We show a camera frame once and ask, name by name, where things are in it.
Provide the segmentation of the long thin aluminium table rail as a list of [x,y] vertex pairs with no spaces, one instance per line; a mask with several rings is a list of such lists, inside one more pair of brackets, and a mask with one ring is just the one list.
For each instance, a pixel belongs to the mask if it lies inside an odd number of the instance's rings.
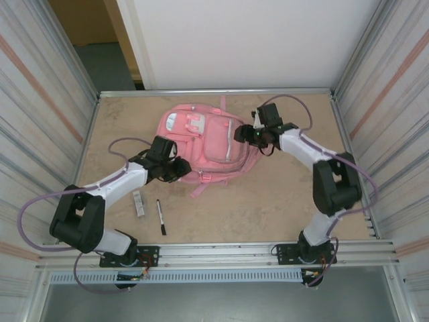
[[176,89],[146,91],[101,91],[100,98],[111,97],[176,97],[176,96],[218,96],[218,95],[319,95],[331,94],[329,88],[271,88],[271,89]]

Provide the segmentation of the brown wooden door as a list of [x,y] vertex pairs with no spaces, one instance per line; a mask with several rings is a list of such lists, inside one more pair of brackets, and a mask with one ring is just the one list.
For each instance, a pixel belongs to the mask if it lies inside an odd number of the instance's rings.
[[129,41],[125,27],[123,25],[120,25],[117,28],[117,31],[115,33],[117,35],[119,45],[120,45],[122,53],[124,55],[124,58],[125,58],[127,67],[129,69],[131,79],[135,85],[135,88],[138,91],[144,91],[145,86],[144,86],[143,80],[141,78],[141,75],[140,75],[140,72],[138,69],[138,65],[137,65],[137,61],[135,59],[135,56],[134,56],[134,53],[133,53],[133,50],[131,47],[131,43]]

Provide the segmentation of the black and white marker pen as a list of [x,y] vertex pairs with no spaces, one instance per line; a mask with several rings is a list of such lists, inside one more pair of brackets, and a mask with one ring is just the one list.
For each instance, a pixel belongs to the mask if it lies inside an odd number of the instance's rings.
[[163,213],[162,213],[162,206],[161,206],[161,203],[160,203],[159,199],[156,200],[156,205],[157,205],[158,215],[159,215],[159,218],[160,218],[161,233],[162,233],[163,236],[166,236],[167,235],[167,233],[166,233],[166,226],[165,226],[165,223],[164,223],[164,217],[163,217]]

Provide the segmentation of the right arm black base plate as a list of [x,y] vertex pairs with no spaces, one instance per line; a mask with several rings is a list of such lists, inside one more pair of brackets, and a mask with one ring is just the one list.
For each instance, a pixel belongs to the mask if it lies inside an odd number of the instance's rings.
[[326,263],[333,260],[337,263],[334,255],[334,245],[326,242],[319,246],[308,246],[303,243],[296,244],[277,244],[275,246],[275,257],[279,265],[318,265],[322,264],[322,259]]

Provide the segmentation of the pink school backpack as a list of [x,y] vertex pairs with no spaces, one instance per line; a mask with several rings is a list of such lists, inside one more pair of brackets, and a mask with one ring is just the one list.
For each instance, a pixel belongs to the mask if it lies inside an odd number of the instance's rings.
[[174,141],[177,155],[189,162],[192,171],[179,181],[197,186],[191,197],[211,184],[226,185],[260,160],[258,148],[234,140],[235,130],[244,124],[242,117],[226,111],[224,96],[219,107],[185,103],[162,116],[157,134]]

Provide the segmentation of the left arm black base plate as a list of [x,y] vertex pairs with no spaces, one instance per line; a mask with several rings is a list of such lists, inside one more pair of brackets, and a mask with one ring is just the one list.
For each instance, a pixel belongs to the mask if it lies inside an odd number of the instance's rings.
[[159,246],[137,246],[133,255],[118,256],[105,252],[99,261],[101,268],[151,268],[158,266]]

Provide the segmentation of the small grey white box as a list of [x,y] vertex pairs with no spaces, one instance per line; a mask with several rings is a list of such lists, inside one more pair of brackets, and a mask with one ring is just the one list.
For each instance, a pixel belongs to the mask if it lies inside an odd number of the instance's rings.
[[135,210],[138,218],[145,217],[145,202],[140,191],[133,192],[133,200],[135,204]]

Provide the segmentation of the wide aluminium mounting rail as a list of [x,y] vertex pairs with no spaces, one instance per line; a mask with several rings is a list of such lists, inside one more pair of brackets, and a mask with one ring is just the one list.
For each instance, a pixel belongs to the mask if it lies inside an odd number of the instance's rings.
[[[277,266],[274,242],[158,244],[159,269],[263,268]],[[337,266],[397,266],[400,259],[388,239],[341,240]]]

